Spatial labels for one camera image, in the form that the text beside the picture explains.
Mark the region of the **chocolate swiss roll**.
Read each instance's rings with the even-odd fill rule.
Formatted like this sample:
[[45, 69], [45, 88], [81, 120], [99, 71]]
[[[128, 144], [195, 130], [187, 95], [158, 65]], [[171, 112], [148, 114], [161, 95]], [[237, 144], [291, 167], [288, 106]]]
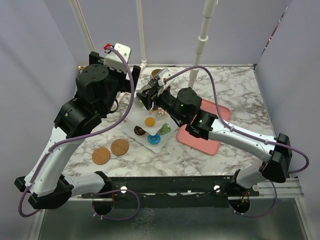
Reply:
[[166, 114], [166, 112], [162, 109], [162, 108], [158, 108], [157, 109], [157, 115], [159, 116], [159, 117], [162, 117], [162, 116], [164, 116]]

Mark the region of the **yellow round biscuit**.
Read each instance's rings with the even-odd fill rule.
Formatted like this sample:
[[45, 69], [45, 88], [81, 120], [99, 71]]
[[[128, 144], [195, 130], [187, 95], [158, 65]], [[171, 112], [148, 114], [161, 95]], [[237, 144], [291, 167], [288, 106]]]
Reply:
[[144, 123], [147, 127], [153, 127], [156, 124], [156, 119], [154, 117], [147, 117]]

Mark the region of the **beige ceramic cup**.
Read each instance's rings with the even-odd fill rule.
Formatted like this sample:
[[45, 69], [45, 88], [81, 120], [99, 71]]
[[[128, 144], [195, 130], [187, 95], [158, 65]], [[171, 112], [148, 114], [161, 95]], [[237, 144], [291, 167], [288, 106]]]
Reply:
[[152, 78], [154, 78], [159, 72], [161, 72], [162, 71], [162, 69], [159, 69], [159, 68], [157, 68], [157, 69], [154, 69], [152, 72], [151, 72], [151, 74], [150, 74], [150, 78], [152, 79]]

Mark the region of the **white tiered serving stand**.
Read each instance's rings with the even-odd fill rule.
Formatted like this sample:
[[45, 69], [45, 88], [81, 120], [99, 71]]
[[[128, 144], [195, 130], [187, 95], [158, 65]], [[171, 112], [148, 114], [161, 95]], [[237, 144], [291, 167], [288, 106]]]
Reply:
[[[148, 127], [145, 125], [145, 119], [153, 117], [156, 120], [154, 126]], [[158, 145], [152, 146], [148, 143], [148, 135], [158, 134], [158, 131], [163, 124], [168, 123], [171, 127], [171, 131], [165, 135], [160, 135], [161, 141]], [[134, 134], [134, 127], [139, 126], [146, 131], [146, 134], [139, 137]], [[129, 114], [127, 115], [127, 121], [123, 127], [123, 132], [129, 137], [133, 138], [138, 143], [144, 145], [146, 148], [152, 150], [154, 153], [159, 153], [161, 149], [166, 145], [168, 140], [173, 136], [174, 131], [178, 128], [173, 119], [166, 113], [164, 116], [158, 116], [158, 111], [146, 110], [145, 106], [137, 98], [134, 99], [133, 105]]]

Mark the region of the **chocolate donut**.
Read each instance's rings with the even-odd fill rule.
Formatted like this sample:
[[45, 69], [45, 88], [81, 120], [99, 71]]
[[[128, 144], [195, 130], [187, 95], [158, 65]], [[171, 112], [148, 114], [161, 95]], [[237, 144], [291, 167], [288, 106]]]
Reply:
[[133, 132], [138, 137], [142, 137], [147, 133], [145, 130], [143, 130], [141, 127], [137, 125], [133, 128]]

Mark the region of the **blue frosted donut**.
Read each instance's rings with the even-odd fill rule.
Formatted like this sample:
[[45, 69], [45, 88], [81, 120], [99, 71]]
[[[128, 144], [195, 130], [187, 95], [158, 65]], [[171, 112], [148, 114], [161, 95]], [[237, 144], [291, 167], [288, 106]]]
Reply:
[[151, 145], [151, 146], [157, 146], [160, 142], [161, 142], [161, 136], [157, 133], [155, 135], [151, 135], [149, 134], [147, 136], [147, 142]]

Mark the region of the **wooden coaster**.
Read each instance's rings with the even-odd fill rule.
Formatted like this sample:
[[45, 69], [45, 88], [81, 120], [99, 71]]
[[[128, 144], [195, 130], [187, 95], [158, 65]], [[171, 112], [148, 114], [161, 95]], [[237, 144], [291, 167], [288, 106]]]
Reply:
[[106, 164], [111, 157], [110, 151], [105, 147], [96, 148], [92, 153], [92, 161], [96, 165]]
[[129, 150], [129, 144], [125, 139], [119, 138], [112, 142], [110, 149], [114, 155], [122, 156]]

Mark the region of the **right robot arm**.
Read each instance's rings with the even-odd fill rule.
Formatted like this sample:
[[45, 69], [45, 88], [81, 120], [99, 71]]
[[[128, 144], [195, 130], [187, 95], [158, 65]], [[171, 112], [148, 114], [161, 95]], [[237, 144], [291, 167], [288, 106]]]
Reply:
[[264, 180], [275, 183], [286, 181], [292, 158], [287, 135], [274, 137], [243, 128], [236, 130], [222, 118], [201, 109], [202, 98], [190, 87], [180, 89], [177, 96], [173, 96], [169, 89], [158, 90], [154, 86], [138, 92], [136, 96], [147, 110], [152, 107], [162, 108], [184, 125], [185, 130], [193, 137], [231, 145], [260, 160], [247, 168], [238, 169], [233, 174], [229, 189], [234, 195], [240, 196]]

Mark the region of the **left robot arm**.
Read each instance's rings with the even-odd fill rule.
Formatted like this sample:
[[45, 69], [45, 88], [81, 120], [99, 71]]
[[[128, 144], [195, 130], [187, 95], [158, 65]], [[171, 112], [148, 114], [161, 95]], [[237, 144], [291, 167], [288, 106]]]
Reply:
[[124, 53], [89, 54], [88, 66], [75, 79], [76, 93], [57, 114], [40, 159], [28, 175], [14, 182], [35, 211], [59, 208], [78, 195], [103, 198], [110, 193], [111, 181], [102, 171], [68, 176], [63, 170], [76, 149], [93, 135], [93, 129], [112, 113], [117, 94], [134, 94], [141, 68], [127, 64]]

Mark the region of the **white pvc frame middle pole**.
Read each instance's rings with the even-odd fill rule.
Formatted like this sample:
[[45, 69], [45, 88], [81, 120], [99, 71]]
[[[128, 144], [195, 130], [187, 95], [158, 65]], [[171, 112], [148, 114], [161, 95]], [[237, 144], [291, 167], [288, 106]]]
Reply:
[[143, 71], [147, 67], [147, 56], [146, 56], [145, 36], [144, 36], [143, 8], [142, 8], [141, 0], [136, 0], [136, 11], [137, 11], [139, 44], [140, 44], [140, 54], [141, 54], [140, 68]]

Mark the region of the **white pvc frame pole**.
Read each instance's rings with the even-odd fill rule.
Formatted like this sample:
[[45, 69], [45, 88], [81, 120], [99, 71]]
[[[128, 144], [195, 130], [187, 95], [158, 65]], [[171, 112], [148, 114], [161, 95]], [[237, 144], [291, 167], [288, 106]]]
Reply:
[[90, 52], [95, 52], [95, 46], [93, 44], [83, 11], [81, 9], [80, 3], [78, 0], [69, 0], [70, 7], [73, 11], [75, 20], [78, 24], [82, 37], [84, 39], [85, 45], [87, 46]]
[[200, 63], [201, 56], [204, 52], [205, 46], [208, 42], [208, 32], [210, 27], [211, 18], [214, 15], [218, 0], [206, 0], [203, 8], [203, 18], [200, 27], [200, 33], [197, 38], [195, 57], [193, 60], [193, 66], [198, 66]]
[[142, 8], [141, 0], [136, 0], [136, 11], [137, 11], [139, 44], [140, 44], [140, 54], [141, 54], [140, 68], [143, 71], [147, 67], [147, 56], [146, 56], [145, 36], [144, 36], [143, 8]]

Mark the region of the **white pvc frame left pole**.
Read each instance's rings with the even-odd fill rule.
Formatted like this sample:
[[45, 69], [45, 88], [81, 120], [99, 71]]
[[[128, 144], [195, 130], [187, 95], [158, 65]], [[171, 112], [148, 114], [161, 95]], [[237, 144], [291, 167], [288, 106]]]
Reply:
[[75, 20], [78, 24], [82, 37], [84, 39], [85, 45], [87, 46], [90, 52], [95, 52], [95, 46], [93, 44], [83, 11], [81, 9], [80, 3], [78, 0], [69, 0], [70, 7], [73, 11]]

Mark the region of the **white pvc frame right pole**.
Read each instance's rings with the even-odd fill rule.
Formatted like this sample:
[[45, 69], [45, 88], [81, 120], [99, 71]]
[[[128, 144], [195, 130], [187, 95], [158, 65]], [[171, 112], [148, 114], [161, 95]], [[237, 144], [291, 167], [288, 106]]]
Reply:
[[205, 46], [208, 42], [208, 32], [210, 27], [211, 18], [214, 15], [218, 0], [206, 0], [203, 8], [203, 18], [200, 27], [200, 33], [197, 38], [195, 57], [193, 60], [193, 66], [198, 66], [200, 63], [201, 56], [204, 52]]

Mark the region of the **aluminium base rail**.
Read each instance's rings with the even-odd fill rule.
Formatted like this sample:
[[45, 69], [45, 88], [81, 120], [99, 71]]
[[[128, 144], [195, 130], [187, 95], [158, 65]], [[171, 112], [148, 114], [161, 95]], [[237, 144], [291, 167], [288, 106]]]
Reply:
[[129, 190], [142, 198], [208, 195], [214, 199], [231, 200], [245, 198], [301, 198], [302, 186], [297, 178], [288, 178], [285, 183], [268, 180], [245, 189], [231, 183], [230, 176], [198, 177], [112, 177], [101, 193], [72, 191], [66, 199], [124, 199]]

